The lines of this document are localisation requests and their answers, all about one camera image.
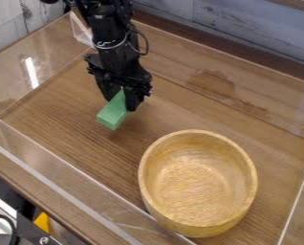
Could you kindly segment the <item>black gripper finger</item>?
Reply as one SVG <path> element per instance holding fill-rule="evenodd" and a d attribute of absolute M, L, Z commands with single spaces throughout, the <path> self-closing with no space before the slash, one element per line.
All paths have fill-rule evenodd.
<path fill-rule="evenodd" d="M 110 101 L 121 89 L 122 77 L 104 69 L 94 69 L 93 76 L 105 100 Z"/>
<path fill-rule="evenodd" d="M 126 110 L 134 112 L 138 105 L 144 102 L 144 98 L 150 96 L 152 85 L 145 83 L 138 84 L 137 86 L 125 86 L 122 90 Z"/>

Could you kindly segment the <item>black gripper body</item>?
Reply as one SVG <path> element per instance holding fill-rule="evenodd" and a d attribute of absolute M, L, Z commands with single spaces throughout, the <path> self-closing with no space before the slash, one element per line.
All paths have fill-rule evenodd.
<path fill-rule="evenodd" d="M 90 75 L 93 75 L 94 69 L 104 69 L 121 76 L 121 88 L 145 83 L 152 85 L 152 76 L 138 63 L 138 54 L 128 45 L 110 50 L 98 50 L 96 54 L 88 54 L 84 60 Z"/>

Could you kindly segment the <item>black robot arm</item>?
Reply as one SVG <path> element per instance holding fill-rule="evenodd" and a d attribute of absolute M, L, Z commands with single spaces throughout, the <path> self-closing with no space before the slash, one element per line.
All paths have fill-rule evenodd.
<path fill-rule="evenodd" d="M 150 96 L 152 75 L 140 65 L 149 42 L 132 22 L 132 0 L 74 0 L 90 28 L 96 54 L 86 55 L 88 73 L 94 76 L 106 101 L 124 91 L 125 108 L 134 112 Z"/>

